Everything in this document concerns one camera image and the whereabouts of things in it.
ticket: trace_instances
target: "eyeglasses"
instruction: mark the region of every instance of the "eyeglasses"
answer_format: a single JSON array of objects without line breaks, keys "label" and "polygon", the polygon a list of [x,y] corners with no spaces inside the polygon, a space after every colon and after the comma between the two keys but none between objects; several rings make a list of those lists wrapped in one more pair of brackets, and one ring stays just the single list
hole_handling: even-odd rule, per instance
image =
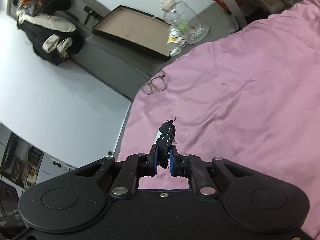
[{"label": "eyeglasses", "polygon": [[151,95],[154,92],[163,91],[167,89],[167,85],[164,81],[165,73],[163,70],[159,70],[159,72],[156,74],[158,76],[153,77],[147,82],[144,82],[140,85],[140,89],[146,94]]}]

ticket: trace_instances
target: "glasses frame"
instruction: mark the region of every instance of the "glasses frame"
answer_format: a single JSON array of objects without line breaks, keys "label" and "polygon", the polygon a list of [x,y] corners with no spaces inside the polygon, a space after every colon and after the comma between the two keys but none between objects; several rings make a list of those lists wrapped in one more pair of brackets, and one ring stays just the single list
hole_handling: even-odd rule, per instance
[{"label": "glasses frame", "polygon": [[[165,77],[164,71],[160,69],[160,70],[158,71],[158,73],[161,73],[161,75],[160,75],[160,76],[153,77],[153,78],[151,78],[150,80],[148,80],[147,82],[144,82],[144,83],[142,83],[142,84],[139,85],[139,87],[140,87],[140,89],[142,90],[142,92],[145,93],[146,95],[152,95],[154,92],[161,92],[161,91],[164,91],[164,90],[166,90],[166,89],[168,88],[166,82],[164,81],[164,77]],[[154,83],[152,83],[153,80],[155,80],[155,79],[157,79],[157,78],[161,78],[161,79],[162,79],[162,82],[163,82],[163,84],[164,84],[164,89],[161,89],[161,90],[160,90],[160,89],[157,88],[157,85],[155,85]],[[149,93],[149,94],[148,94],[147,92],[145,92],[145,90],[143,89],[146,85],[150,86],[150,88],[151,88],[151,93]]]}]

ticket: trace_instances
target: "blue gripper pad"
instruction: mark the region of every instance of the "blue gripper pad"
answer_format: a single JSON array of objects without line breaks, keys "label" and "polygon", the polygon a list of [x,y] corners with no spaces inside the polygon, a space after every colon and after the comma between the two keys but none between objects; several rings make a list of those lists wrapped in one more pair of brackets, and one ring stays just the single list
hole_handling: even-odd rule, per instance
[{"label": "blue gripper pad", "polygon": [[169,154],[170,154],[170,175],[173,176],[173,152],[172,149],[169,150]]},{"label": "blue gripper pad", "polygon": [[157,175],[157,170],[158,170],[158,151],[159,151],[159,146],[156,146],[155,154],[153,155],[153,169],[155,171],[155,175]]}]

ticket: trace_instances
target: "cardboard tray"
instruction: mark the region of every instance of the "cardboard tray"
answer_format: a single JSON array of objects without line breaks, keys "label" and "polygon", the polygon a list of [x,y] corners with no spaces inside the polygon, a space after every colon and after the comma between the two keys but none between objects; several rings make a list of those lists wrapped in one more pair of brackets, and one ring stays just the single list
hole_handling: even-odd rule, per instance
[{"label": "cardboard tray", "polygon": [[169,28],[170,25],[158,17],[119,5],[93,27],[92,33],[167,61],[170,59]]}]

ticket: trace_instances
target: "white cloth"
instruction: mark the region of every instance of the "white cloth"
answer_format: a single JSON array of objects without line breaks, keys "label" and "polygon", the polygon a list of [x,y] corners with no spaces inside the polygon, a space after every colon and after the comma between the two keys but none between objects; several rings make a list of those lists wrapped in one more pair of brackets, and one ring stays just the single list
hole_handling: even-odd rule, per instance
[{"label": "white cloth", "polygon": [[65,51],[67,48],[69,48],[72,45],[72,38],[67,38],[63,41],[61,41],[58,45],[57,45],[57,50],[59,52],[63,52]]},{"label": "white cloth", "polygon": [[69,22],[67,19],[57,16],[51,16],[49,19],[43,13],[39,13],[36,16],[27,15],[24,9],[17,10],[18,23],[22,24],[23,21],[30,22],[32,24],[40,25],[44,28],[59,31],[59,32],[73,32],[77,28]]},{"label": "white cloth", "polygon": [[46,53],[52,52],[58,45],[60,37],[56,34],[51,35],[43,44],[42,49]]}]

